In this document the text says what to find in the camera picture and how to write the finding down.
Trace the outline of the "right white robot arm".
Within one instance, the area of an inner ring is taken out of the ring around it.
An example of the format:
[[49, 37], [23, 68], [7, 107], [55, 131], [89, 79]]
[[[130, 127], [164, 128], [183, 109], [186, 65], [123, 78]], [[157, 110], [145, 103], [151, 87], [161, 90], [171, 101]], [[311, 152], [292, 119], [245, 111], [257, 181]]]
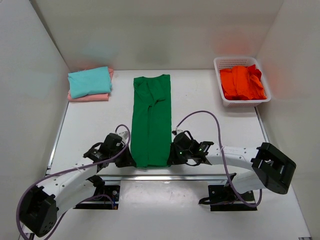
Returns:
[[173, 130], [168, 165], [202, 164], [226, 165], [245, 169], [245, 173], [231, 173], [222, 195], [228, 202], [260, 189], [285, 195], [288, 193], [296, 163], [273, 144], [263, 142], [257, 148], [215, 146], [212, 141], [197, 142], [188, 130]]

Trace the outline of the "green t shirt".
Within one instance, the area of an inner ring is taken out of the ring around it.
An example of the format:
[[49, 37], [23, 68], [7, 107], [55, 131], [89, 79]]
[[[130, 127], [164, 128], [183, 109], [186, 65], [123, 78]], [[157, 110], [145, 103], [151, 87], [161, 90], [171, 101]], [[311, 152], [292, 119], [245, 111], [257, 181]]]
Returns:
[[130, 151], [138, 168], [166, 167], [172, 142], [171, 76], [136, 77]]

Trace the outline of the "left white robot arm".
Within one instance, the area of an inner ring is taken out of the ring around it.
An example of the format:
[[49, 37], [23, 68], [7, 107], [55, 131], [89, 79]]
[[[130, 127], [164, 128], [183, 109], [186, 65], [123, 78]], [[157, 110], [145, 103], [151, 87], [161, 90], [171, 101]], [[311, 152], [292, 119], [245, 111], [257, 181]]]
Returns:
[[30, 186], [18, 203], [17, 225], [44, 237], [69, 209], [86, 199], [101, 198], [105, 187], [98, 173], [128, 152], [129, 141], [129, 131], [110, 133], [72, 168], [47, 175]]

